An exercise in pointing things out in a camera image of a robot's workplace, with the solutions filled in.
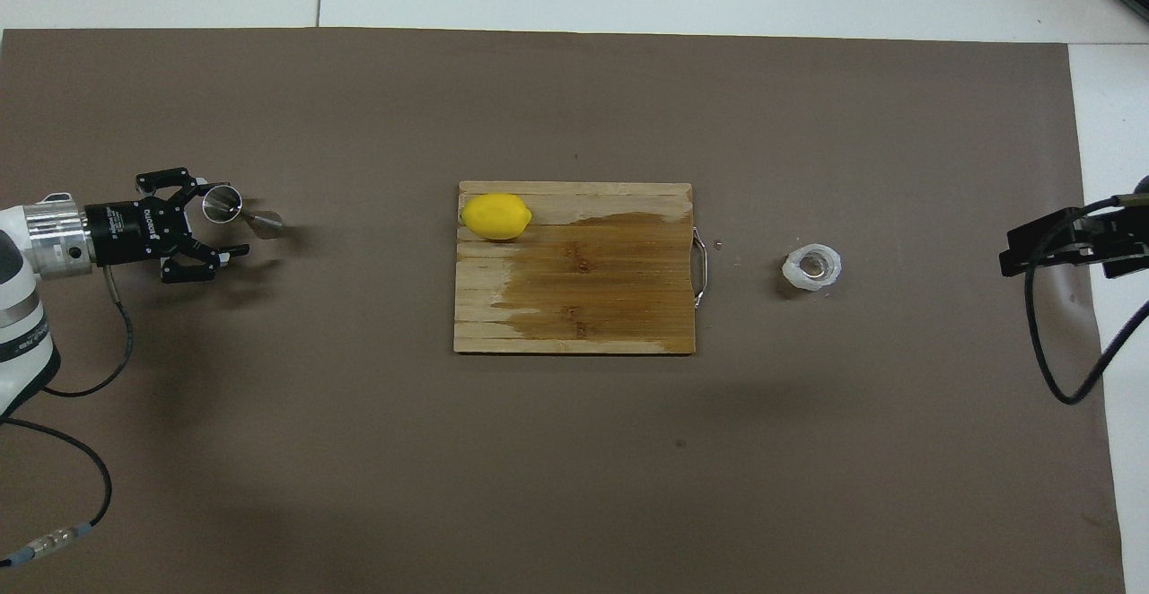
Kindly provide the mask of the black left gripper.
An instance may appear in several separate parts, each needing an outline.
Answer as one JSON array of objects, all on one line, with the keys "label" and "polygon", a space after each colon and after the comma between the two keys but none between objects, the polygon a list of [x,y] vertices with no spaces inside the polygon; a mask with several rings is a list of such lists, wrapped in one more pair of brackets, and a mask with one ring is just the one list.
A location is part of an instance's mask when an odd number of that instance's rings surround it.
[{"label": "black left gripper", "polygon": [[85,207],[85,230],[97,267],[162,260],[162,283],[213,281],[222,268],[250,254],[250,245],[213,248],[192,242],[184,208],[209,192],[186,168],[138,173],[139,200]]}]

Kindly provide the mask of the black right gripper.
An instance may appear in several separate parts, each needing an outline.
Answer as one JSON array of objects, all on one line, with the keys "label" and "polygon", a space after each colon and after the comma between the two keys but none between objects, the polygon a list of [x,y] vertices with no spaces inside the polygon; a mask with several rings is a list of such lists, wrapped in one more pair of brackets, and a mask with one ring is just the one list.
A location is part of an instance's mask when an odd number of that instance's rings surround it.
[{"label": "black right gripper", "polygon": [[[1148,173],[1138,182],[1134,195],[1136,208],[1121,208],[1097,218],[1102,231],[1094,238],[1094,253],[1105,279],[1148,270]],[[1067,221],[1079,211],[1063,208],[1007,231],[1007,248],[1000,253],[1001,276],[1021,275],[1033,262],[1038,267],[1088,264],[1088,239],[1081,239],[1081,230]]]}]

